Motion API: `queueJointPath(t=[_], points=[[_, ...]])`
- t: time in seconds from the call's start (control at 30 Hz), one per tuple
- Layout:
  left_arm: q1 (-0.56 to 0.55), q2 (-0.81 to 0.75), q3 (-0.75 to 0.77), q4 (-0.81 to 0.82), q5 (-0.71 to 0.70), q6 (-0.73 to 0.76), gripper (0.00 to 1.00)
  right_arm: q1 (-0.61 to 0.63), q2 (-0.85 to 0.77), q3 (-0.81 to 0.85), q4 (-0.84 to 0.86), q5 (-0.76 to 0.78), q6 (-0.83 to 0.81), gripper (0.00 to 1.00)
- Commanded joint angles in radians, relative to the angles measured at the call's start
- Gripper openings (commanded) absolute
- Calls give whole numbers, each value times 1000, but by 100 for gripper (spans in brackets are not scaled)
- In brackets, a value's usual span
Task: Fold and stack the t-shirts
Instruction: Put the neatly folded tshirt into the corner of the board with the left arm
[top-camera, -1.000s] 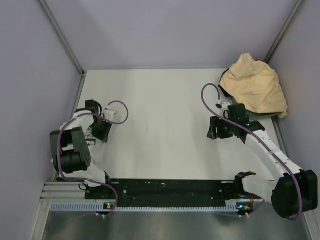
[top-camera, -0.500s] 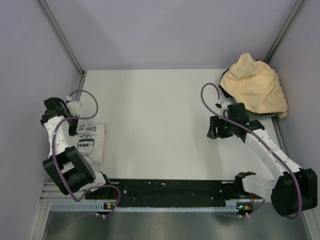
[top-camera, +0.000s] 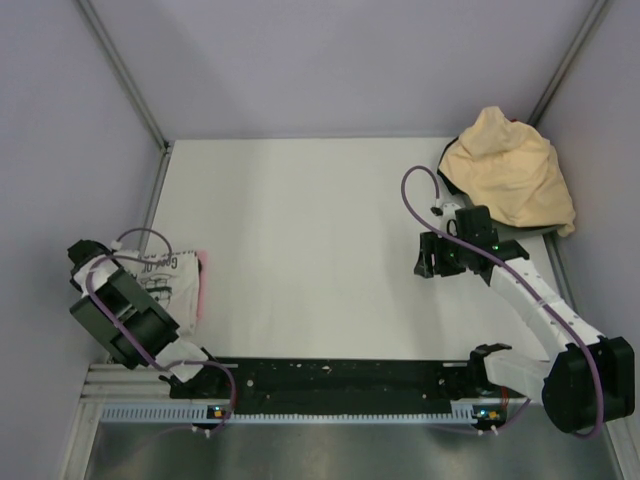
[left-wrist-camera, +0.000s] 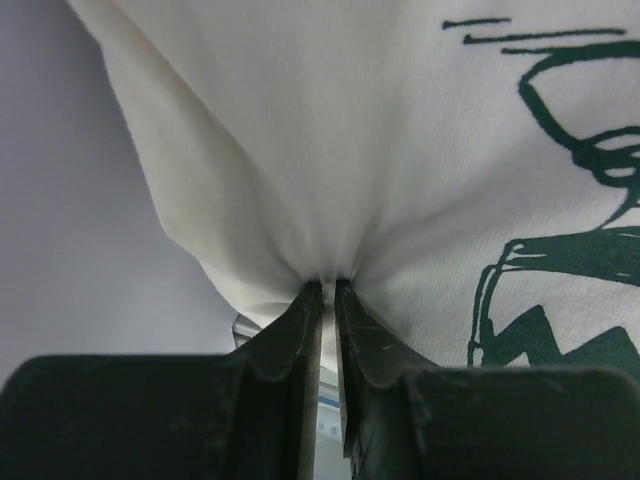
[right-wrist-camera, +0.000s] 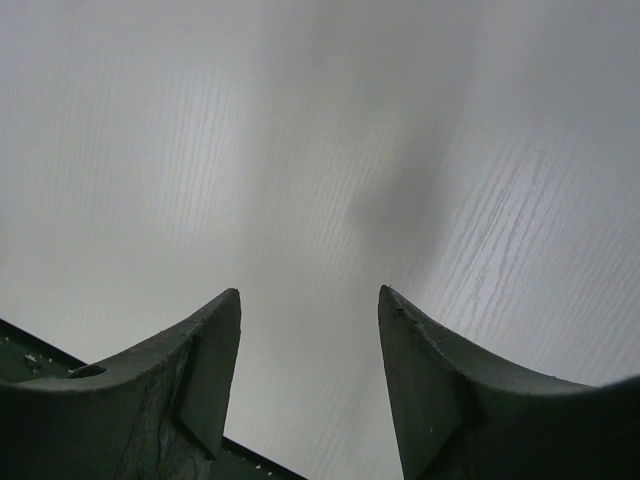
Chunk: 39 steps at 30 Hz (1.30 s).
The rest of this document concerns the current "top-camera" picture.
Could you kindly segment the white and green t shirt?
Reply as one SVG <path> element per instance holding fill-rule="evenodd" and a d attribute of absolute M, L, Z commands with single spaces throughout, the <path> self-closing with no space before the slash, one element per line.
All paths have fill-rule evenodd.
<path fill-rule="evenodd" d="M 134 251 L 123 251 L 133 258 Z M 195 334 L 200 319 L 201 261 L 195 250 L 122 260 L 124 268 L 179 325 L 181 336 Z"/>

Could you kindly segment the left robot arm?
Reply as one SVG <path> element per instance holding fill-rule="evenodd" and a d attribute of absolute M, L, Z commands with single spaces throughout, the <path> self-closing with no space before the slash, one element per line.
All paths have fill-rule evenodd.
<path fill-rule="evenodd" d="M 141 257 L 79 240 L 67 250 L 70 283 L 80 299 L 71 315 L 129 370 L 149 362 L 136 341 L 161 368 L 153 372 L 170 386 L 173 399 L 206 399 L 229 392 L 225 370 L 192 342 L 202 317 L 206 256 L 188 250 Z"/>

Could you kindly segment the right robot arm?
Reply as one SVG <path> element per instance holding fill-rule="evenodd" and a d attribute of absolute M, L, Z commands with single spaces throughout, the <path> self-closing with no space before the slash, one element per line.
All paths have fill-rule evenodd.
<path fill-rule="evenodd" d="M 535 360 L 505 344 L 470 354 L 466 380 L 487 396 L 500 386 L 543 405 L 564 433 L 595 430 L 635 411 L 634 350 L 586 323 L 545 282 L 529 253 L 514 239 L 500 240 L 485 206 L 434 206 L 442 230 L 420 236 L 414 272 L 424 278 L 470 271 L 519 315 L 546 352 Z"/>

